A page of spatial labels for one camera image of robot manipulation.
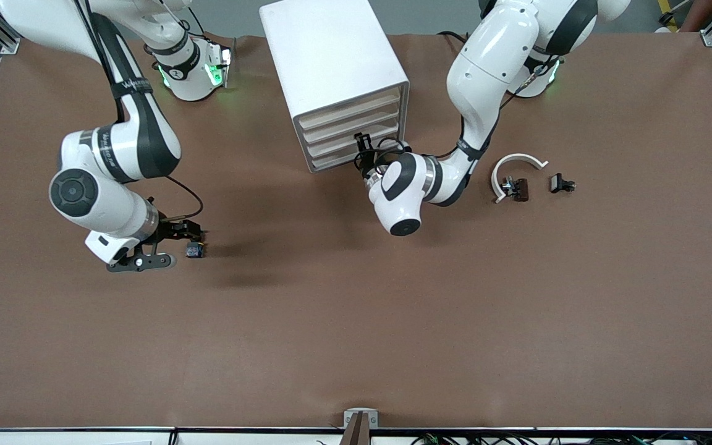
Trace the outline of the white drawer cabinet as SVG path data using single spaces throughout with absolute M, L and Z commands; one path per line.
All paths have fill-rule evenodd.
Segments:
M 387 137 L 404 139 L 410 82 L 368 0 L 279 0 L 259 15 L 307 166 L 299 116 L 390 88 L 401 98 Z

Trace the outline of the brown small electrical component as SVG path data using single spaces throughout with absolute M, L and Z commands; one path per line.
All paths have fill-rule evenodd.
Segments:
M 501 189 L 506 197 L 512 198 L 514 201 L 529 201 L 528 181 L 525 178 L 514 180 L 508 176 L 501 183 Z

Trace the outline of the white plastic drawer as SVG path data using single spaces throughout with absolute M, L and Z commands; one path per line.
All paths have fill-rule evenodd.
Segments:
M 397 135 L 398 130 L 399 125 L 396 121 L 383 121 L 361 129 L 346 130 L 344 133 L 316 143 L 309 143 L 305 146 L 305 150 L 312 158 L 353 153 L 358 149 L 357 134 L 369 135 L 373 141 L 378 141 L 381 137 Z
M 309 158 L 308 166 L 311 172 L 321 172 L 343 164 L 353 163 L 358 154 L 359 150 L 356 147 L 336 150 L 318 158 Z
M 358 114 L 398 103 L 400 98 L 401 91 L 398 88 L 390 88 L 390 90 L 377 92 L 364 96 L 364 98 L 356 98 L 352 101 L 335 104 L 325 109 L 299 116 L 299 125 L 304 130 L 316 129 L 325 124 L 344 121 L 344 119 L 350 119 Z
M 395 121 L 399 116 L 399 105 L 385 105 L 370 112 L 358 114 L 350 119 L 344 119 L 336 123 L 330 123 L 317 127 L 316 129 L 304 130 L 302 135 L 307 143 L 316 143 L 323 139 L 328 139 L 334 135 L 344 133 L 346 130 L 361 129 L 368 125 L 377 124 L 383 121 Z

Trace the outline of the white curved plastic piece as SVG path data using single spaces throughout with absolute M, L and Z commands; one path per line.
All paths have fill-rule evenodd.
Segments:
M 511 163 L 512 161 L 522 161 L 523 163 L 531 164 L 538 170 L 545 168 L 549 164 L 549 161 L 542 161 L 532 155 L 523 153 L 510 154 L 500 158 L 500 160 L 494 164 L 491 172 L 491 188 L 495 194 L 494 202 L 497 203 L 497 205 L 509 196 L 509 192 L 503 188 L 502 183 L 498 180 L 498 172 L 503 164 Z

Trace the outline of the white table edge rail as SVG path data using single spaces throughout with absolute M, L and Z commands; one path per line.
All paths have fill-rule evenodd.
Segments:
M 344 429 L 0 428 L 0 445 L 339 445 Z M 712 445 L 712 429 L 378 428 L 372 445 Z

